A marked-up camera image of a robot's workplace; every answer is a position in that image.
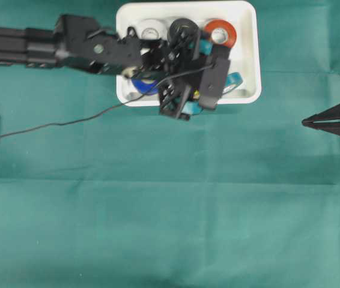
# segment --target wire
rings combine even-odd
[[[7,133],[7,134],[2,134],[2,135],[0,135],[0,140],[3,139],[3,138],[6,138],[6,137],[10,137],[10,136],[30,133],[30,132],[33,132],[33,131],[36,131],[36,130],[39,130],[39,129],[43,129],[43,128],[47,128],[47,127],[50,127],[50,126],[67,126],[67,125],[73,125],[73,124],[77,124],[77,123],[81,123],[81,122],[87,122],[87,121],[96,119],[96,118],[102,116],[103,114],[107,113],[108,111],[111,111],[111,110],[116,109],[118,107],[121,107],[121,106],[129,104],[131,102],[138,101],[138,100],[142,99],[148,93],[150,93],[153,89],[157,88],[159,85],[161,85],[165,81],[168,81],[168,80],[173,79],[173,78],[182,77],[182,76],[185,76],[185,75],[199,73],[199,72],[201,72],[203,70],[211,68],[212,66],[213,66],[213,64],[207,65],[207,66],[203,66],[203,67],[201,67],[199,69],[187,70],[187,71],[184,71],[184,72],[179,72],[179,73],[176,73],[176,74],[173,74],[173,75],[170,75],[170,76],[166,76],[162,80],[158,81],[158,83],[155,86],[151,87],[148,91],[143,93],[138,98],[135,98],[135,99],[129,100],[127,102],[123,102],[123,103],[120,103],[120,104],[108,107],[105,110],[102,110],[101,112],[99,112],[99,113],[97,113],[97,114],[95,114],[93,116],[82,118],[82,119],[78,119],[78,120],[74,120],[74,121],[70,121],[70,122],[61,122],[61,123],[59,123],[59,122],[52,122],[52,123],[47,123],[47,124],[39,125],[39,126],[36,126],[36,127],[33,127],[33,128],[25,129],[25,130],[20,130],[20,131],[16,131],[16,132],[12,132],[12,133]]]

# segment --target red tape roll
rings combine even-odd
[[[215,44],[224,45],[226,47],[232,48],[237,42],[237,31],[227,21],[224,20],[213,20],[210,21],[204,29],[206,32],[210,33],[210,41],[214,42]],[[224,38],[223,41],[219,43],[214,41],[213,33],[220,34],[220,38]]]

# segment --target green fabric surface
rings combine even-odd
[[[190,122],[122,107],[0,143],[0,287],[340,287],[340,0],[253,0],[263,92]],[[0,0],[0,26],[126,1]],[[90,116],[115,78],[0,68],[0,134]]]

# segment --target white plastic bin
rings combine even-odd
[[[230,22],[237,31],[237,42],[231,49],[229,73],[239,72],[243,83],[223,95],[218,104],[245,104],[261,94],[260,54],[258,50],[257,17],[254,7],[246,1],[148,2],[123,5],[117,12],[117,32],[126,36],[129,26],[145,19],[158,19],[170,27],[177,18],[189,18],[203,28],[213,19]],[[117,76],[117,96],[123,103],[139,96],[131,81]],[[158,106],[157,95],[146,96],[129,106]]]

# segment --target white tape roll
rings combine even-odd
[[[162,38],[165,40],[167,38],[168,29],[162,21],[147,19],[140,21],[136,25],[136,32],[141,39],[155,40]]]

